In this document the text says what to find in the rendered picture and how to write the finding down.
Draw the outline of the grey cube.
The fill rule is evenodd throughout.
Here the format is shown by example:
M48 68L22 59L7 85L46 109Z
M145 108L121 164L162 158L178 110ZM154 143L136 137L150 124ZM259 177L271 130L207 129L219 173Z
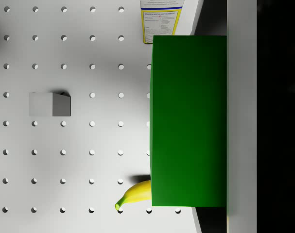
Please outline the grey cube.
M31 117L69 117L71 98L56 93L29 93L29 116Z

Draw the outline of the white and yellow carton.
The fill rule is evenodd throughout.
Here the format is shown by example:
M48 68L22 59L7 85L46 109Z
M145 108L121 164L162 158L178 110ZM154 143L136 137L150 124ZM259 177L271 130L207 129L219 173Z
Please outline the white and yellow carton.
M143 42L152 44L155 35L174 35L184 0L140 0Z

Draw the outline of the banana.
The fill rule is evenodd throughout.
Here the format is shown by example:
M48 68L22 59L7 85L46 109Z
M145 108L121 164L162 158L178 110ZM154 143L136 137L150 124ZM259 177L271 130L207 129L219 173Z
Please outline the banana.
M119 210L125 203L151 200L152 188L151 180L143 181L130 187L115 204L115 209Z

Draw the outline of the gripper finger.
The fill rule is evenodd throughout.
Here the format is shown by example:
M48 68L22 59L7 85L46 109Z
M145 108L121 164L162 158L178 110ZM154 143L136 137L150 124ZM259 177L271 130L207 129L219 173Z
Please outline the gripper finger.
M227 233L225 207L192 207L197 233Z
M204 0L194 35L227 35L227 0Z

